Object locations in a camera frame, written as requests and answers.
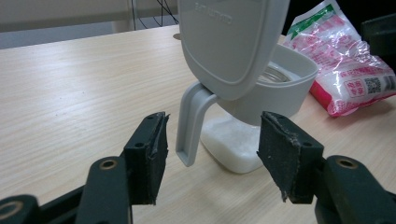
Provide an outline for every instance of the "wooden table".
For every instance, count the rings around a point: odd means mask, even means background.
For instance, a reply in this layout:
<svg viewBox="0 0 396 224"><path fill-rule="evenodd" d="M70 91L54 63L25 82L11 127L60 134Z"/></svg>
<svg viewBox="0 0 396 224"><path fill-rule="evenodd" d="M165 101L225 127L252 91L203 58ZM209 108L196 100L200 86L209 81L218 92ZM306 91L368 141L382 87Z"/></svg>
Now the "wooden table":
<svg viewBox="0 0 396 224"><path fill-rule="evenodd" d="M181 96L196 79L177 26L0 50L0 199L46 203L118 156L143 117L165 111L169 156L156 206L135 223L316 223L314 205L283 203L264 168L225 170L202 147L192 167L175 152ZM364 163L396 192L396 97L330 118L308 95L292 117L326 148Z"/></svg>

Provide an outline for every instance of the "red and white packaging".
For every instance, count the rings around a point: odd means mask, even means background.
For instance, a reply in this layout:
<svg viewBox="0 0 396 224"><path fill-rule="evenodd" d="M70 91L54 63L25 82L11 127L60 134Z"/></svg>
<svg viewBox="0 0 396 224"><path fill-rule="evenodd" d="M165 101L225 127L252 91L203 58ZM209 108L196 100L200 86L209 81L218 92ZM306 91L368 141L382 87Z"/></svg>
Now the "red and white packaging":
<svg viewBox="0 0 396 224"><path fill-rule="evenodd" d="M332 117L396 94L393 70L370 54L369 45L334 0L297 17L283 45L318 64L310 92Z"/></svg>

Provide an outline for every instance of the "white plastic lid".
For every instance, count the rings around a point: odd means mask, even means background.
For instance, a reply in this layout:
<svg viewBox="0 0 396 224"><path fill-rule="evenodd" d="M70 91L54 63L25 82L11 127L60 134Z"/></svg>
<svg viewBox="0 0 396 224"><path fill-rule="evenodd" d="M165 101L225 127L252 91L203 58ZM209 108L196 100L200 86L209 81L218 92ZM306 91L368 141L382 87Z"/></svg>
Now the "white plastic lid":
<svg viewBox="0 0 396 224"><path fill-rule="evenodd" d="M289 0L179 0L190 70L219 98L242 97L269 63L288 6Z"/></svg>

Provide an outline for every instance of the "screw hole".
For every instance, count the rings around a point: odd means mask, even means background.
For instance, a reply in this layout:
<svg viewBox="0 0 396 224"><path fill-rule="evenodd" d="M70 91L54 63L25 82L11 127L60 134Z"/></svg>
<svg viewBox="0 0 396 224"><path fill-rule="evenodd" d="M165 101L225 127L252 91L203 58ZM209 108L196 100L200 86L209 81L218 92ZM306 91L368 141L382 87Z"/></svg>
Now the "screw hole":
<svg viewBox="0 0 396 224"><path fill-rule="evenodd" d="M356 164L356 162L354 161L350 161L350 160L346 160L346 159L338 159L337 163L344 167L344 168L348 168L348 169L356 169L358 168L358 164Z"/></svg>
<svg viewBox="0 0 396 224"><path fill-rule="evenodd" d="M107 160L107 161L102 161L101 163L100 163L100 168L102 169L102 170L110 170L110 169L113 169L114 167L116 167L117 166L117 162L116 161L114 161L114 160Z"/></svg>
<svg viewBox="0 0 396 224"><path fill-rule="evenodd" d="M23 202L13 201L0 205L0 220L14 216L23 208Z"/></svg>

